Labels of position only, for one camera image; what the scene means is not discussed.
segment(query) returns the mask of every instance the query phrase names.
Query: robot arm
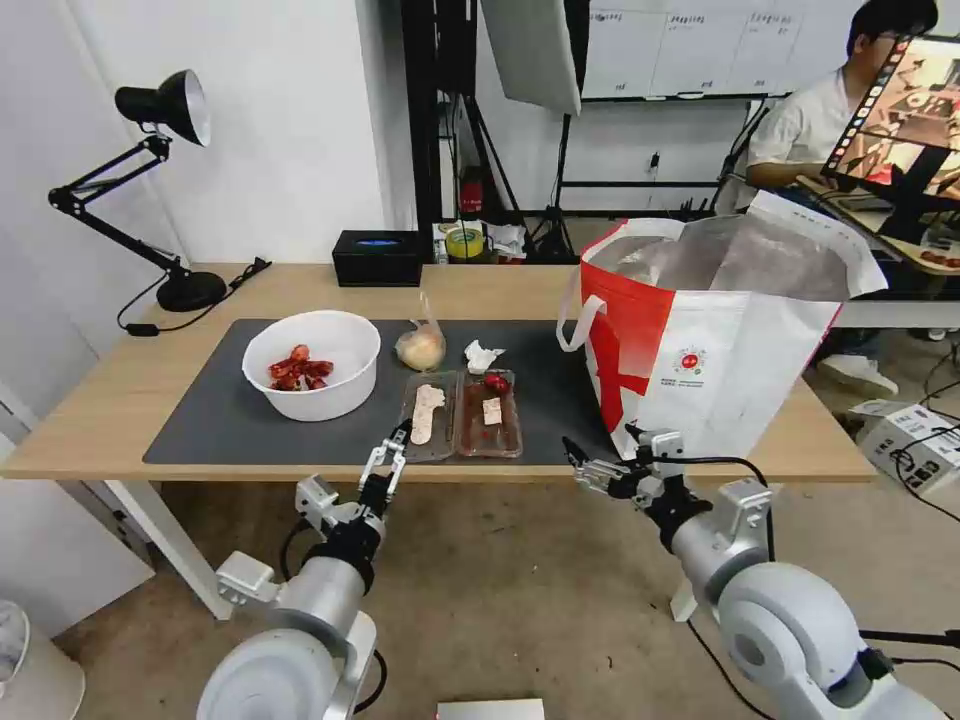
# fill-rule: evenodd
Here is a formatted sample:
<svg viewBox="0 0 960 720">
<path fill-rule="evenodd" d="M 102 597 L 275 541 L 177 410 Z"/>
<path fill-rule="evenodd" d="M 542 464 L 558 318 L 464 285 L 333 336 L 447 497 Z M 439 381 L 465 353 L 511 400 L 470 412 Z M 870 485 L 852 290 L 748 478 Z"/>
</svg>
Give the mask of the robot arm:
<svg viewBox="0 0 960 720">
<path fill-rule="evenodd" d="M 686 484 L 680 433 L 633 434 L 637 459 L 624 464 L 590 460 L 564 438 L 574 478 L 590 490 L 630 500 L 657 525 L 693 597 L 718 623 L 730 657 L 770 693 L 779 717 L 946 717 L 897 682 L 886 659 L 863 642 L 853 613 L 829 583 L 770 561 L 769 488 L 756 478 L 738 480 L 720 488 L 716 504 L 707 502 Z"/>
<path fill-rule="evenodd" d="M 297 484 L 296 508 L 325 542 L 300 572 L 273 582 L 273 568 L 233 552 L 217 570 L 220 594 L 259 609 L 274 629 L 238 645 L 214 671 L 198 720 L 345 720 L 374 655 L 377 631 L 360 611 L 374 579 L 373 559 L 403 472 L 410 422 L 370 453 L 356 502 L 319 476 Z M 374 469 L 390 461 L 386 476 Z"/>
</svg>

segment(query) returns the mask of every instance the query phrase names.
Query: white bowl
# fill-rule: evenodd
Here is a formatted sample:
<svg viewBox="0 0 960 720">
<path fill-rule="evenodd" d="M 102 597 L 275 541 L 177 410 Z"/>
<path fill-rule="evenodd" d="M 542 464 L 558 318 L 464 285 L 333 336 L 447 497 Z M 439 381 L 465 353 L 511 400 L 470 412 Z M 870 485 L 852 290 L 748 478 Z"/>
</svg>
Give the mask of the white bowl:
<svg viewBox="0 0 960 720">
<path fill-rule="evenodd" d="M 319 390 L 286 392 L 270 387 L 269 367 L 290 356 L 297 345 L 310 348 L 311 360 L 329 360 L 333 372 Z M 257 335 L 243 354 L 243 374 L 281 414 L 313 422 L 346 415 L 370 397 L 377 382 L 380 333 L 359 315 L 316 310 L 278 320 Z"/>
</svg>

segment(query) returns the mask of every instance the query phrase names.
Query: white t-shirt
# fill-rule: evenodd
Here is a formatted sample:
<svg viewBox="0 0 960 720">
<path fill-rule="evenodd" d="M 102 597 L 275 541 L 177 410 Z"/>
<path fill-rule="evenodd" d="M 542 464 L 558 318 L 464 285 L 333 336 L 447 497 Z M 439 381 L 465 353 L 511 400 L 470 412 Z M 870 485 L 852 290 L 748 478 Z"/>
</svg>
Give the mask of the white t-shirt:
<svg viewBox="0 0 960 720">
<path fill-rule="evenodd" d="M 746 167 L 761 163 L 826 163 L 855 109 L 847 99 L 841 70 L 798 90 L 760 123 L 750 139 Z M 756 195 L 752 188 L 747 191 L 740 196 L 740 207 L 749 205 Z"/>
</svg>

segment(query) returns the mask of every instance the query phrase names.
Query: gray desk mat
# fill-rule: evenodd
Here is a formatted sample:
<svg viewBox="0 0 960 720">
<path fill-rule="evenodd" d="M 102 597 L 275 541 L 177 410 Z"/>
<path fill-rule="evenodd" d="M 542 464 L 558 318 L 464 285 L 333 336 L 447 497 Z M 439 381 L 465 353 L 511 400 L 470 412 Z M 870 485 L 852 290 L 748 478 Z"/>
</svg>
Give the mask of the gray desk mat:
<svg viewBox="0 0 960 720">
<path fill-rule="evenodd" d="M 383 348 L 377 359 L 377 385 L 359 408 L 318 423 L 280 415 L 240 370 L 247 343 L 272 320 L 237 320 L 143 457 L 158 465 L 363 465 L 371 448 L 399 420 L 403 391 L 413 371 L 393 352 L 396 339 L 411 329 L 407 320 L 374 320 Z M 516 373 L 516 400 L 523 433 L 523 455 L 516 460 L 465 459 L 445 463 L 566 462 L 561 436 L 576 440 L 591 455 L 615 451 L 603 426 L 587 375 L 583 351 L 564 353 L 554 336 L 555 322 L 448 320 L 444 370 L 464 368 L 462 351 L 478 338 L 484 347 L 507 348 L 497 367 Z"/>
</svg>

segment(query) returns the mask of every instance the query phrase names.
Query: concrete floor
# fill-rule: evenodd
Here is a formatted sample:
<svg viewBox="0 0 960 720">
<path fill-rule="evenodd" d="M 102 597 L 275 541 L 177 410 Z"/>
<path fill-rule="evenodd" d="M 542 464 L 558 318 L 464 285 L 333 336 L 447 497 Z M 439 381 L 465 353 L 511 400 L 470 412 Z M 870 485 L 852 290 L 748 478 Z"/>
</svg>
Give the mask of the concrete floor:
<svg viewBox="0 0 960 720">
<path fill-rule="evenodd" d="M 918 398 L 946 346 L 902 332 L 887 339 L 884 367 L 904 396 Z M 938 384 L 952 374 L 943 369 Z M 831 406 L 856 400 L 809 375 Z M 944 410 L 960 412 L 957 395 Z M 754 717 L 689 630 L 668 616 L 678 569 L 652 525 L 623 503 L 571 485 L 401 486 L 364 603 L 390 678 L 364 717 L 428 720 L 438 701 L 520 697 L 542 697 L 550 720 Z M 164 496 L 214 565 L 233 549 L 276 565 L 295 520 L 287 485 L 170 483 Z M 960 487 L 935 499 L 960 511 Z M 960 626 L 960 528 L 892 481 L 788 487 L 777 500 L 776 529 L 779 559 L 833 583 L 863 627 Z M 708 618 L 695 619 L 718 647 Z M 161 559 L 156 578 L 58 644 L 87 671 L 80 720 L 191 718 L 219 660 L 262 627 L 242 614 L 215 622 Z M 901 677 L 960 713 L 960 683 L 949 669 L 911 666 Z"/>
</svg>

